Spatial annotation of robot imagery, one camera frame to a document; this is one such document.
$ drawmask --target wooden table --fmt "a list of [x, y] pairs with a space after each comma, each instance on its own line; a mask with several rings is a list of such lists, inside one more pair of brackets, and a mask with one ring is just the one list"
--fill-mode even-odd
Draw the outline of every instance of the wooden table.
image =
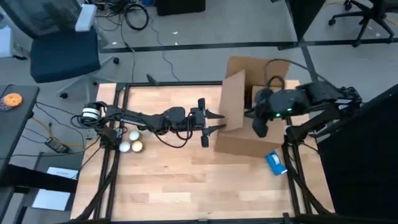
[[[298, 84], [287, 81], [287, 88]], [[116, 84], [100, 85], [97, 100], [111, 104], [115, 87]], [[146, 114], [162, 113], [172, 106], [189, 110], [203, 97], [207, 108], [217, 113], [220, 95], [221, 86], [134, 87], [129, 91], [128, 109]], [[308, 116], [292, 119], [294, 124], [307, 120]], [[200, 136], [201, 133], [194, 133], [185, 147], [174, 149], [149, 133], [142, 137], [144, 152], [121, 154], [112, 220], [275, 218], [284, 212], [294, 216], [286, 175], [274, 176], [264, 159], [214, 152], [216, 133], [211, 135], [210, 147], [204, 149]], [[182, 143], [174, 134], [166, 134], [163, 139], [174, 145]], [[317, 146], [311, 138], [306, 143]], [[83, 161], [96, 148], [88, 150]], [[282, 150], [277, 152], [282, 157]], [[308, 187], [333, 211], [318, 154], [300, 146], [300, 155]], [[102, 160], [103, 151], [100, 151], [82, 170], [72, 218], [83, 211], [97, 191]], [[301, 194], [299, 201], [303, 207]]]

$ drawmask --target orange object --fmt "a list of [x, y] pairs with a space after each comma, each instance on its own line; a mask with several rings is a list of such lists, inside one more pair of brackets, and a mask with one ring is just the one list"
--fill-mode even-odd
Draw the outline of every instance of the orange object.
[[22, 103], [22, 96], [18, 93], [7, 94], [3, 99], [3, 103], [10, 107], [19, 106]]

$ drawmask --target paper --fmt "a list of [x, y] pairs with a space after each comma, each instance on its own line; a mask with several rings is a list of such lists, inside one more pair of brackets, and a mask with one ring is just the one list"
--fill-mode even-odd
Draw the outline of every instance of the paper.
[[[47, 170], [48, 174], [58, 175], [61, 177], [72, 178], [76, 179], [76, 175], [78, 173], [77, 170], [70, 170], [70, 169], [62, 169], [56, 167], [49, 167]], [[35, 201], [33, 202], [33, 208], [44, 208], [44, 209], [51, 209], [51, 210], [58, 210], [64, 211], [70, 193], [67, 192], [57, 192], [53, 190], [44, 190], [40, 189], [36, 195]]]

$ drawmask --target white cylinder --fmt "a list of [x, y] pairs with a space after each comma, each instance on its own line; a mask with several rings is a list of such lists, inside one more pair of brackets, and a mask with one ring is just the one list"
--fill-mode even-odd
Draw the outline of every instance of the white cylinder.
[[130, 143], [129, 142], [122, 142], [119, 145], [119, 150], [121, 152], [127, 152], [128, 150], [130, 150]]
[[130, 141], [137, 141], [139, 139], [139, 132], [138, 131], [131, 131], [129, 134]]
[[131, 145], [131, 149], [133, 152], [142, 152], [142, 150], [144, 149], [144, 145], [140, 141], [135, 141]]

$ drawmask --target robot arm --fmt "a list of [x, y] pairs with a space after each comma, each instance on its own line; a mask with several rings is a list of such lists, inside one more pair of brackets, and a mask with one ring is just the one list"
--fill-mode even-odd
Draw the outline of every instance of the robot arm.
[[[101, 109], [106, 108], [105, 116], [101, 116]], [[135, 111], [124, 110], [117, 106], [107, 105], [103, 102], [88, 103], [82, 114], [77, 118], [83, 128], [93, 128], [105, 144], [115, 148], [118, 145], [117, 132], [107, 127], [109, 121], [120, 121], [136, 125], [140, 130], [148, 130], [156, 136], [161, 136], [169, 131], [175, 133], [180, 139], [188, 141], [193, 131], [202, 131], [201, 145], [208, 147], [209, 135], [223, 128], [225, 125], [206, 126], [206, 119], [221, 119], [222, 115], [214, 114], [205, 108], [205, 99], [198, 100], [198, 107], [191, 108], [188, 116], [185, 116], [185, 109], [181, 106], [172, 107], [162, 114], [147, 115]], [[187, 137], [179, 135], [187, 132]]]
[[318, 116], [300, 126], [286, 129], [290, 142], [304, 140], [309, 132], [319, 131], [335, 119], [352, 116], [359, 109], [362, 99], [353, 88], [336, 88], [326, 82], [300, 85], [294, 90], [280, 90], [274, 93], [265, 88], [257, 92], [256, 106], [245, 116], [253, 118], [252, 128], [260, 138], [267, 135], [267, 121], [275, 118], [322, 111]]

